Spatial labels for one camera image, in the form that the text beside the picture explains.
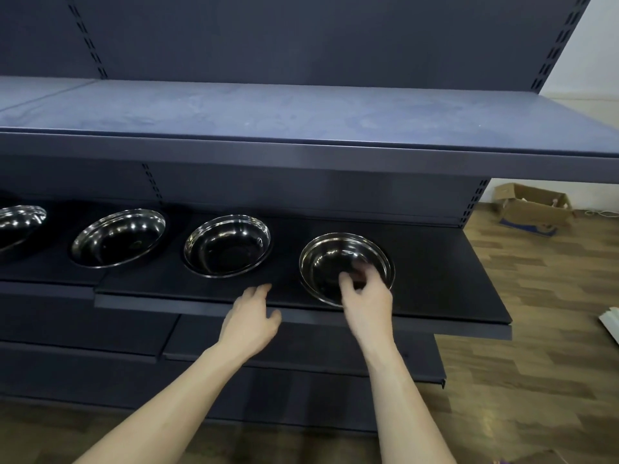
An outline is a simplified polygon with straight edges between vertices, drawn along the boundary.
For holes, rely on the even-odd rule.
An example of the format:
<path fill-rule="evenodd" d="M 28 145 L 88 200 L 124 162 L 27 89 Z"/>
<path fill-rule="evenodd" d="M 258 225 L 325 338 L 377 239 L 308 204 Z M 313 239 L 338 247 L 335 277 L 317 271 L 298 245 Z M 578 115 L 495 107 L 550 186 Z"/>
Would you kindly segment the person's left forearm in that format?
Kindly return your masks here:
<path fill-rule="evenodd" d="M 176 464 L 247 359 L 238 345 L 217 343 L 73 464 Z"/>

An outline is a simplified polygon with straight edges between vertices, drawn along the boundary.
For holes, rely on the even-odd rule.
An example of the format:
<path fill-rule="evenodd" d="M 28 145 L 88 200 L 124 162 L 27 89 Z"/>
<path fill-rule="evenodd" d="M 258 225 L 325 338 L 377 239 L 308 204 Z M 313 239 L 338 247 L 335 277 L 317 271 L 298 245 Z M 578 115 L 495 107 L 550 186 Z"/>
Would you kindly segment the person's right hand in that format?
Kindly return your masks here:
<path fill-rule="evenodd" d="M 357 292 L 357 300 L 351 308 L 344 310 L 344 314 L 365 359 L 370 362 L 395 347 L 392 294 L 372 264 L 354 262 L 353 272 L 349 274 Z"/>

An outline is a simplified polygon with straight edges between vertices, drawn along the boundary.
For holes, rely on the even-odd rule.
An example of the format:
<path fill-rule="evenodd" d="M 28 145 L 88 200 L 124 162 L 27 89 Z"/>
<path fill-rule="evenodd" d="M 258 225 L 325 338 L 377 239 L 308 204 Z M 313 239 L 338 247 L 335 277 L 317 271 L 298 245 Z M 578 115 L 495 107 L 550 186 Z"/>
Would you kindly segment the stainless steel bowl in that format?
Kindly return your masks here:
<path fill-rule="evenodd" d="M 182 259 L 197 275 L 231 278 L 257 268 L 272 247 L 267 224 L 248 215 L 227 215 L 206 221 L 190 233 Z"/>
<path fill-rule="evenodd" d="M 367 277 L 363 266 L 373 265 L 384 284 L 392 288 L 395 266 L 388 253 L 375 242 L 352 233 L 328 233 L 312 239 L 301 251 L 300 278 L 307 292 L 316 299 L 342 307 L 339 275 L 351 276 L 353 287 L 363 289 Z"/>
<path fill-rule="evenodd" d="M 48 211 L 39 205 L 0 208 L 0 254 L 21 246 L 47 219 Z"/>
<path fill-rule="evenodd" d="M 156 210 L 122 210 L 98 219 L 78 233 L 67 249 L 80 266 L 104 269 L 134 262 L 163 241 L 168 219 Z"/>

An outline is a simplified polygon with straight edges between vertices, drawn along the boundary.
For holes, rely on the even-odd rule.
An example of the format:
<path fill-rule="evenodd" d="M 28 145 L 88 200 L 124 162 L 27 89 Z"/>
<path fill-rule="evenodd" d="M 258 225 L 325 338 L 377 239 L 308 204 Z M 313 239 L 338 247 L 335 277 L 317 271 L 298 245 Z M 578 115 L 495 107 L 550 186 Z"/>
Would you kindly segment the white flat panel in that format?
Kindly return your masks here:
<path fill-rule="evenodd" d="M 619 346 L 619 308 L 610 307 L 599 316 L 599 321 Z"/>

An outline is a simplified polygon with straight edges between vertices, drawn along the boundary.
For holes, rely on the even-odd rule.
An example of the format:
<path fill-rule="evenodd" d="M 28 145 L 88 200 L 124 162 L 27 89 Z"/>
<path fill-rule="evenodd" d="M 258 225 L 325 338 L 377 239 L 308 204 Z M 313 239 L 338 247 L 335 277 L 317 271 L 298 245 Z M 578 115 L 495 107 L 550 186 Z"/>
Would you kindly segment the person's right forearm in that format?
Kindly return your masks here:
<path fill-rule="evenodd" d="M 362 344 L 382 464 L 457 464 L 393 340 Z"/>

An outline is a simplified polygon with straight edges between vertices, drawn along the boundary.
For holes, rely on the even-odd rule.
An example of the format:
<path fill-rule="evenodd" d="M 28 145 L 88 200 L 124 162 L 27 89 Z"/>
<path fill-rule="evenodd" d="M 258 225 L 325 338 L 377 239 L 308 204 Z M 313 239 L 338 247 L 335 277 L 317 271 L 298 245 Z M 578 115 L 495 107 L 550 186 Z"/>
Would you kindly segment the dark metal shelving unit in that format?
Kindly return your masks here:
<path fill-rule="evenodd" d="M 0 77 L 539 95 L 590 3 L 0 0 Z M 290 216 L 463 230 L 490 179 L 0 156 L 0 208 L 49 200 L 159 209 L 170 232 L 158 255 L 195 213 L 212 215 L 207 221 Z M 0 303 L 0 312 L 34 309 L 99 308 L 94 299 L 9 296 Z M 0 352 L 0 403 L 133 411 L 192 362 L 162 353 L 146 364 Z M 368 376 L 249 365 L 208 417 L 376 430 Z"/>

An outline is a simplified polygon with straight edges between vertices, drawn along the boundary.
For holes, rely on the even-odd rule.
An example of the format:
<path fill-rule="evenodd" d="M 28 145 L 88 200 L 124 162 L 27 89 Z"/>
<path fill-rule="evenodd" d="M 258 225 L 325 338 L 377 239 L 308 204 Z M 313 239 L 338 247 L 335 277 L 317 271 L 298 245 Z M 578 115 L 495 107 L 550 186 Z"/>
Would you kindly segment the long dusty blue shelf board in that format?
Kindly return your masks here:
<path fill-rule="evenodd" d="M 532 92 L 0 77 L 0 156 L 619 184 L 619 131 Z"/>

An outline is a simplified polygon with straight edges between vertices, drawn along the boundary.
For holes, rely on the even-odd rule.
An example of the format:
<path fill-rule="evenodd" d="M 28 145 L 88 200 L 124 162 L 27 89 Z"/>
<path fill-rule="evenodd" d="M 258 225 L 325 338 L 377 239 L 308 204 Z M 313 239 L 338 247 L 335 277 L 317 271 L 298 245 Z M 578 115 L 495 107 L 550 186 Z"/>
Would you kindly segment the open cardboard box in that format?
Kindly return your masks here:
<path fill-rule="evenodd" d="M 495 187 L 493 204 L 500 225 L 545 237 L 569 226 L 575 217 L 567 194 L 517 183 Z"/>

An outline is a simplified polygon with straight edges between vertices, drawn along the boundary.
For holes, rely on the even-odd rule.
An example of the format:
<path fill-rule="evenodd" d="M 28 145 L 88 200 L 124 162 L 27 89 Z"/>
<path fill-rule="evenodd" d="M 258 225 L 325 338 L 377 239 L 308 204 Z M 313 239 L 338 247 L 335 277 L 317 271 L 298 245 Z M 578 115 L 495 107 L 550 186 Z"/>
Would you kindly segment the person's left hand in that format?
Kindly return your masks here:
<path fill-rule="evenodd" d="M 264 331 L 266 298 L 270 283 L 246 288 L 226 315 L 218 346 L 226 358 L 242 364 L 252 358 L 274 338 L 277 331 Z"/>

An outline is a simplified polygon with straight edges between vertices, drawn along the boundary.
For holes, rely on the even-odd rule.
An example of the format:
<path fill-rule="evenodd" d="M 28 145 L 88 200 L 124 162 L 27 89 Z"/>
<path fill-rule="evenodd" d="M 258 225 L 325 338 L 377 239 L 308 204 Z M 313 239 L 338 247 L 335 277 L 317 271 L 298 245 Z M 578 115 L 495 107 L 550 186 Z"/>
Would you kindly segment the dark shelf board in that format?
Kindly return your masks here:
<path fill-rule="evenodd" d="M 69 244 L 85 227 L 122 210 L 137 209 L 109 203 L 83 201 L 31 201 L 48 211 L 48 219 L 21 246 L 0 254 L 0 303 L 9 296 L 92 300 L 95 288 L 109 273 L 133 269 L 149 262 L 164 247 L 170 232 L 153 252 L 134 262 L 104 269 L 75 264 L 68 256 Z"/>
<path fill-rule="evenodd" d="M 179 316 L 99 309 L 0 312 L 0 352 L 154 364 Z"/>
<path fill-rule="evenodd" d="M 218 339 L 221 319 L 180 316 L 162 351 L 167 360 L 195 361 Z M 415 382 L 446 384 L 434 335 L 394 330 L 394 341 Z M 347 326 L 283 322 L 268 345 L 246 362 L 252 367 L 368 376 L 359 344 Z"/>
<path fill-rule="evenodd" d="M 271 283 L 267 310 L 284 322 L 346 327 L 341 308 L 311 296 L 302 286 L 298 259 L 305 245 L 326 233 L 368 237 L 391 257 L 393 327 L 409 332 L 510 340 L 511 316 L 467 237 L 454 227 L 363 223 L 260 216 L 273 236 L 267 260 L 251 272 L 224 279 L 202 277 L 185 265 L 190 232 L 212 215 L 191 215 L 165 250 L 136 266 L 109 270 L 95 288 L 99 309 L 226 316 L 248 286 Z"/>

